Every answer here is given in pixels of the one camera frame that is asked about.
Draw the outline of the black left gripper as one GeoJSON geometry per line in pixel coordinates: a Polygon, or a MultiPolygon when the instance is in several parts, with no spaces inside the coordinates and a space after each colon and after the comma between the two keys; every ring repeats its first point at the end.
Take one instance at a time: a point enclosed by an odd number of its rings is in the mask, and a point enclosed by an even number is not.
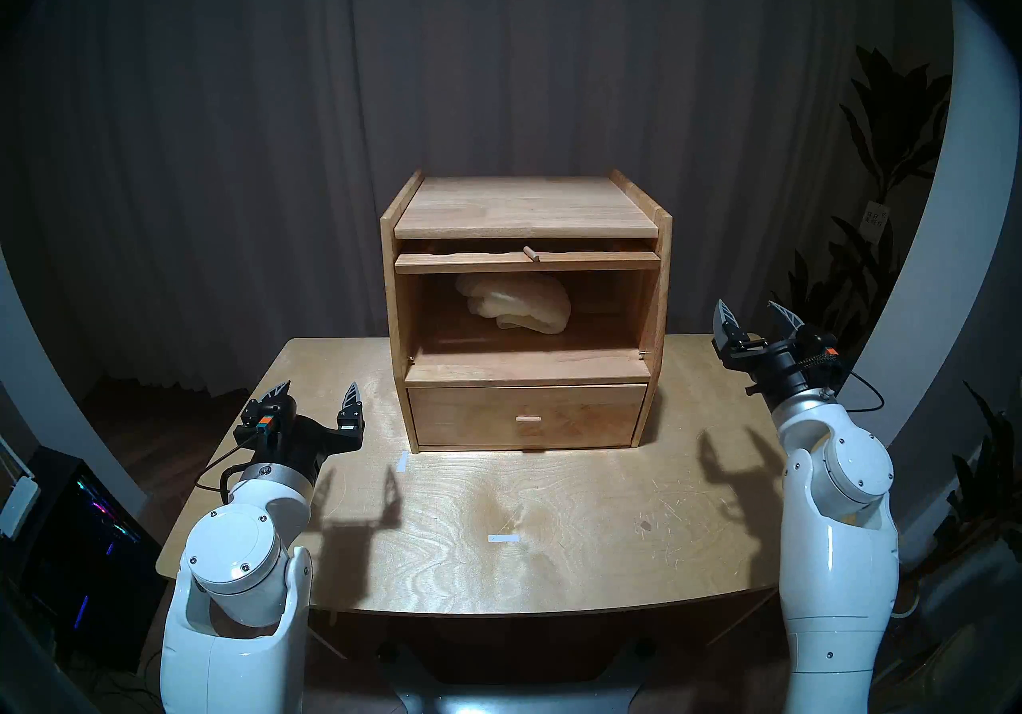
{"type": "Polygon", "coordinates": [[[297,412],[289,394],[291,380],[284,381],[259,400],[252,399],[241,413],[235,442],[252,455],[253,464],[279,464],[300,473],[316,484],[321,467],[335,454],[356,453],[365,434],[363,402],[357,382],[352,382],[330,429],[297,412]]]}

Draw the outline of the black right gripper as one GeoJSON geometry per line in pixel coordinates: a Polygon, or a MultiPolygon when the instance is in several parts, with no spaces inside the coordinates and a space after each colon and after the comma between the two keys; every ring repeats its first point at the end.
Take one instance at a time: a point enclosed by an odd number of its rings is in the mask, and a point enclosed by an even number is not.
{"type": "Polygon", "coordinates": [[[734,314],[717,300],[712,345],[725,369],[747,374],[749,396],[761,395],[774,411],[812,389],[838,392],[847,376],[835,338],[776,301],[768,301],[770,321],[780,341],[751,340],[734,314]]]}

